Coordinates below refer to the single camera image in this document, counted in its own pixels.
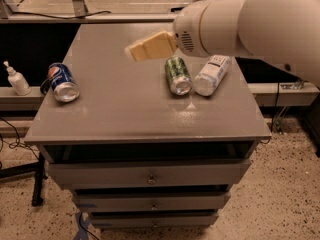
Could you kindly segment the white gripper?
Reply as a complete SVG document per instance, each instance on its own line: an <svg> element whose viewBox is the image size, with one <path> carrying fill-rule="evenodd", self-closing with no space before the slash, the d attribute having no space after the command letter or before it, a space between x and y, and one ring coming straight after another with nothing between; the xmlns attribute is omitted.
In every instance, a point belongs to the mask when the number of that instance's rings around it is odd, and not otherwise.
<svg viewBox="0 0 320 240"><path fill-rule="evenodd" d="M172 56L177 47L187 56L208 57L201 39L201 22L209 6L208 0L197 1L183 8L173 22L173 32L162 30L137 40L125 48L126 55L135 62Z"/></svg>

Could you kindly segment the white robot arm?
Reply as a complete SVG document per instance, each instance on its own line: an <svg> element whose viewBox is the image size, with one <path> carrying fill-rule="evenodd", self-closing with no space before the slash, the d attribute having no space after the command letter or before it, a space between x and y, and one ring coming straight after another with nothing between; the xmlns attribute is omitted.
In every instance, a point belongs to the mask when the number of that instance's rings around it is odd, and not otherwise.
<svg viewBox="0 0 320 240"><path fill-rule="evenodd" d="M125 48L135 61L191 57L256 58L320 85L320 0L202 0L183 8L170 31Z"/></svg>

